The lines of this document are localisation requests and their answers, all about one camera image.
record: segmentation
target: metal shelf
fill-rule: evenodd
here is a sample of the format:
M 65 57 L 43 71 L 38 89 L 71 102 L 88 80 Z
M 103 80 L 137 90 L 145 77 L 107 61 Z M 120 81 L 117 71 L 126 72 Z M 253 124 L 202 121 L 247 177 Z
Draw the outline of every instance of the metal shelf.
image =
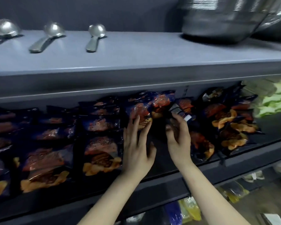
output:
M 187 41 L 179 33 L 108 32 L 87 53 L 87 31 L 67 31 L 40 54 L 42 31 L 0 45 L 0 103 L 235 81 L 281 75 L 281 51 L 247 39 L 238 45 Z

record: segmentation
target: metal spoon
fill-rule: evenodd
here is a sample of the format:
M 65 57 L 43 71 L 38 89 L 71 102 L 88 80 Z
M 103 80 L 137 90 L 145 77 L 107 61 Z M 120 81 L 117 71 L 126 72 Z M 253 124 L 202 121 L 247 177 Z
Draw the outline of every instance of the metal spoon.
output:
M 41 38 L 30 46 L 29 51 L 31 53 L 43 52 L 49 45 L 46 43 L 47 41 L 66 36 L 65 30 L 59 23 L 50 23 L 45 25 L 44 32 L 46 37 Z
M 1 19 L 0 20 L 0 36 L 10 38 L 18 36 L 21 32 L 21 29 L 18 25 L 14 24 L 10 20 Z
M 87 52 L 96 52 L 98 47 L 98 39 L 105 36 L 106 30 L 102 24 L 91 25 L 88 28 L 89 33 L 92 38 L 90 42 L 86 45 Z

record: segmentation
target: metal pot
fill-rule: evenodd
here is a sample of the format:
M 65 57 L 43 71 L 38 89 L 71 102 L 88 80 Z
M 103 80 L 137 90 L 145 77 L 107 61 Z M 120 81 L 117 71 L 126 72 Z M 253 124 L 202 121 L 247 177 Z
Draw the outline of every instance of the metal pot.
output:
M 267 17 L 276 0 L 179 0 L 182 32 L 205 42 L 238 43 Z
M 281 3 L 278 2 L 274 6 L 265 22 L 258 27 L 252 37 L 281 42 Z

